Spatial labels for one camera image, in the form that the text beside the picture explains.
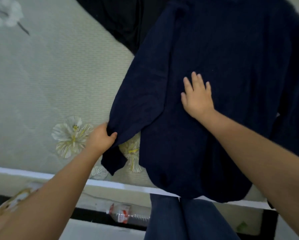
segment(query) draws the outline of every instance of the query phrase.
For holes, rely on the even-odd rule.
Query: white trim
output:
[[[1,167],[0,167],[0,173],[5,173],[8,175],[13,175],[13,176],[30,177],[30,178],[40,179],[40,180],[49,180],[54,176],[54,174],[49,174],[49,173],[40,173],[40,172],[25,171],[25,170],[19,170],[19,169],[1,168]],[[165,190],[162,190],[159,188],[122,184],[122,183],[117,183],[117,182],[112,182],[112,181],[89,179],[87,181],[86,185],[178,197],[177,195],[175,195],[173,193],[168,193]],[[211,200],[205,196],[201,196],[198,199],[203,199],[203,200],[214,202],[213,200]],[[237,206],[247,206],[247,207],[265,209],[265,210],[272,210],[269,207],[267,202],[240,200],[240,201],[228,202],[227,204],[237,205]]]

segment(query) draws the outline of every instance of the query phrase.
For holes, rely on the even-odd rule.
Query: green object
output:
[[[247,227],[248,227],[248,225],[246,224],[246,222],[242,221],[242,223],[239,224],[238,227],[236,227],[236,231],[242,232]]]

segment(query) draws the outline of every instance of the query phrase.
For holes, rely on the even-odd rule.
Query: blue jeans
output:
[[[144,240],[239,240],[213,203],[151,194]]]

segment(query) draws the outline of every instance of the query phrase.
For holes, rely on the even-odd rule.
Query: hand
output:
[[[85,149],[91,153],[99,154],[97,155],[99,157],[114,144],[117,137],[117,132],[108,136],[106,128],[107,123],[97,126],[86,142]]]
[[[192,83],[187,77],[184,78],[185,92],[181,93],[181,100],[185,111],[198,121],[201,121],[206,113],[214,111],[214,104],[211,98],[211,85],[206,83],[202,76],[192,72]]]

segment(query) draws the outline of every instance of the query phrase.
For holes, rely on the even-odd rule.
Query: clear plastic bottle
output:
[[[149,223],[151,208],[115,202],[107,213],[116,222],[146,227]]]

